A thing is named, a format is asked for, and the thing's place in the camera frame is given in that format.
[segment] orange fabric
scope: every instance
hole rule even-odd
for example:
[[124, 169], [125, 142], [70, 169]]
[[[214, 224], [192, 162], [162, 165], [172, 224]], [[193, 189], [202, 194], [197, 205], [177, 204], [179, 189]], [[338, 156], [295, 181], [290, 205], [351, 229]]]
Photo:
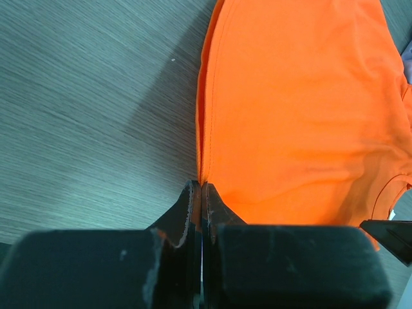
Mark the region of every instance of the orange fabric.
[[386, 220], [412, 183], [412, 90], [379, 0], [221, 0], [199, 181], [247, 223]]

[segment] t-shirt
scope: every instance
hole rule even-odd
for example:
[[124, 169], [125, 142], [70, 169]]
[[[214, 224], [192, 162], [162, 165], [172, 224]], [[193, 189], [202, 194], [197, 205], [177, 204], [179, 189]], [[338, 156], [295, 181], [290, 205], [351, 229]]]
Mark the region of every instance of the t-shirt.
[[247, 223], [386, 220], [412, 183], [412, 89], [379, 0], [219, 0], [198, 176]]

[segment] orange shirt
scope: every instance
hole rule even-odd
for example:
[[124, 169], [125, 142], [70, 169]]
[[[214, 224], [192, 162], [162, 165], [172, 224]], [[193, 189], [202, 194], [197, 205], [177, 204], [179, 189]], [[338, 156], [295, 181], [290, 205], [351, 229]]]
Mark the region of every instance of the orange shirt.
[[379, 0], [219, 0], [199, 181], [247, 223], [386, 220], [412, 183], [412, 90]]

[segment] orange cloth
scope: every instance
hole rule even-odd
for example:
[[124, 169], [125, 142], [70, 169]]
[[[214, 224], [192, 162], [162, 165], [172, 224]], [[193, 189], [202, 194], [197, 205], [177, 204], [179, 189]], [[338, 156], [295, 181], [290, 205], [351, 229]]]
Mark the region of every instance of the orange cloth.
[[219, 0], [199, 181], [247, 223], [386, 220], [412, 183], [412, 89], [379, 0]]

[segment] white speck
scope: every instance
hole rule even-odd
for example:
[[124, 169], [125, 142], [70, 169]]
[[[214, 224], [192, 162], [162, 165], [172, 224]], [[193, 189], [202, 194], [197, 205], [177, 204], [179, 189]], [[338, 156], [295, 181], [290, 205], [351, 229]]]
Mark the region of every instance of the white speck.
[[121, 251], [121, 253], [120, 253], [120, 260], [121, 260], [121, 261], [124, 260], [124, 257], [126, 256], [126, 254], [127, 254], [127, 250], [122, 250], [122, 251]]

